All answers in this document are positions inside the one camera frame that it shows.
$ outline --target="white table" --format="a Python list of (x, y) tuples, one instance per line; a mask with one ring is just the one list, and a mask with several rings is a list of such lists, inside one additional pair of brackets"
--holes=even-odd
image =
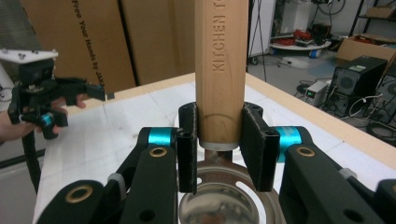
[[(143, 127), (174, 126), (180, 106), (195, 101), (194, 75), (176, 77), (116, 93), (105, 102), (87, 101), (88, 108), (69, 108), (69, 127), (47, 145), (34, 222), (64, 186), (94, 179), (106, 183), (134, 148)], [(379, 180), (396, 178), (396, 148), (343, 121), (247, 75), (245, 101), (260, 105), (271, 126), (305, 126), (314, 142), (340, 165), (348, 167), (369, 189)], [(235, 161), (241, 163), (240, 155)], [(276, 167), (279, 190), (283, 164)]]

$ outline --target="cardboard box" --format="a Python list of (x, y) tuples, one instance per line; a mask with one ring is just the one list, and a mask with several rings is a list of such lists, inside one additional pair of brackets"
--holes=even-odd
[(21, 0), (57, 77), (85, 77), (107, 93), (135, 86), (117, 0)]
[(370, 7), (367, 9), (366, 16), (372, 18), (392, 17), (396, 6)]
[(121, 0), (139, 85), (195, 71), (194, 0)]
[(343, 64), (359, 58), (362, 55), (367, 55), (388, 60), (388, 65), (385, 69), (386, 72), (396, 59), (396, 49), (362, 43), (357, 41), (357, 39), (359, 39), (358, 36), (352, 36), (344, 39), (340, 49), (337, 51), (337, 64)]

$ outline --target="person's arm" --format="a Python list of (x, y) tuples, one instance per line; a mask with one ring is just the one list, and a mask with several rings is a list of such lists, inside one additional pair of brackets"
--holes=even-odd
[[(82, 102), (81, 98), (82, 95), (77, 96), (77, 107), (85, 108), (85, 104)], [(61, 108), (61, 106), (64, 105), (64, 102), (64, 98), (60, 98), (52, 102), (52, 107), (67, 114), (67, 111)], [(24, 137), (35, 128), (37, 128), (37, 126), (35, 126), (33, 123), (22, 122), (19, 124), (12, 124), (7, 111), (0, 113), (0, 143)], [(52, 131), (54, 133), (59, 133), (61, 129), (62, 128), (55, 125)]]

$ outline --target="gold washer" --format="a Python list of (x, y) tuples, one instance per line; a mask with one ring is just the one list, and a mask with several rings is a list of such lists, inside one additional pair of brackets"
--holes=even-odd
[[(84, 189), (85, 193), (79, 197), (73, 197), (73, 194), (78, 191)], [(88, 197), (91, 196), (91, 194), (93, 193), (93, 189), (91, 186), (89, 185), (81, 185), (78, 187), (73, 188), (72, 190), (70, 190), (67, 195), (66, 195), (66, 201), (68, 203), (80, 203), (84, 200), (86, 200)]]
[(167, 150), (164, 147), (155, 147), (154, 149), (149, 151), (149, 155), (152, 157), (162, 157), (166, 154), (166, 152)]
[(305, 157), (315, 156), (315, 151), (308, 147), (298, 147), (297, 152), (298, 152), (298, 154), (305, 156)]

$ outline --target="wooden handle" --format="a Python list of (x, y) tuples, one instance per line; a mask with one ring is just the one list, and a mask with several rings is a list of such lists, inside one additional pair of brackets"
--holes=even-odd
[(238, 146), (245, 93), (248, 0), (195, 1), (195, 75), (200, 145)]

